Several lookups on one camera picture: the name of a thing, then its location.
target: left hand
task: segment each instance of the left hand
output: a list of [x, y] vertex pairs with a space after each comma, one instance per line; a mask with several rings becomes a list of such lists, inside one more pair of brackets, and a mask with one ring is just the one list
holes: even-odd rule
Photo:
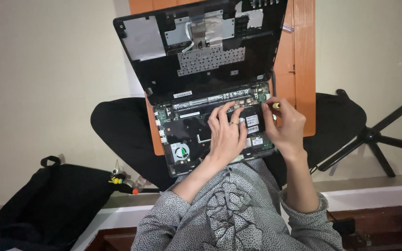
[[225, 167], [234, 160], [246, 145], [248, 129], [244, 121], [240, 123], [240, 113], [244, 107], [235, 109], [230, 123], [227, 119], [226, 112], [233, 105], [235, 105], [235, 101], [216, 107], [208, 121], [210, 130], [212, 130], [212, 140], [207, 157], [211, 158], [219, 168]]

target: right hand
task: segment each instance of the right hand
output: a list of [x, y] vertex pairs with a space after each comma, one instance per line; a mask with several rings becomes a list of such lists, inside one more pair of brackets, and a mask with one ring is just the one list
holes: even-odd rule
[[[275, 110], [272, 104], [280, 103], [280, 108]], [[272, 143], [282, 154], [285, 160], [295, 160], [300, 155], [304, 155], [303, 149], [303, 126], [306, 118], [300, 114], [286, 100], [271, 97], [261, 105], [265, 118], [266, 134]], [[274, 125], [273, 114], [283, 118], [282, 126]]]

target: laptop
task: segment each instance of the laptop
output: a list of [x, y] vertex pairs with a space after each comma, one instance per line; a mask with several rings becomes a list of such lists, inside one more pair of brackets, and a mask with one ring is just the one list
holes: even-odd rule
[[287, 0], [208, 0], [119, 17], [113, 25], [153, 106], [171, 177], [210, 151], [215, 107], [244, 107], [246, 147], [232, 163], [271, 155], [261, 103], [275, 91], [273, 66]]

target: black and white shirt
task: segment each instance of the black and white shirt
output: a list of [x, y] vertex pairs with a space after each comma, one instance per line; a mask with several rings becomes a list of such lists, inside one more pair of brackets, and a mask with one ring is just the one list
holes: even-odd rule
[[[342, 239], [328, 222], [327, 199], [319, 194], [319, 208], [301, 214], [285, 204], [286, 192], [263, 160], [239, 163], [216, 174], [192, 205], [171, 190], [162, 192], [137, 226], [131, 250], [343, 250]], [[291, 235], [281, 217], [289, 215]]]

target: laptop lid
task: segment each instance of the laptop lid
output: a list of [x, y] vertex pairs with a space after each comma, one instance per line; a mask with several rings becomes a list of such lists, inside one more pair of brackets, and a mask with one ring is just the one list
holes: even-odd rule
[[207, 0], [113, 25], [152, 105], [271, 77], [288, 0]]

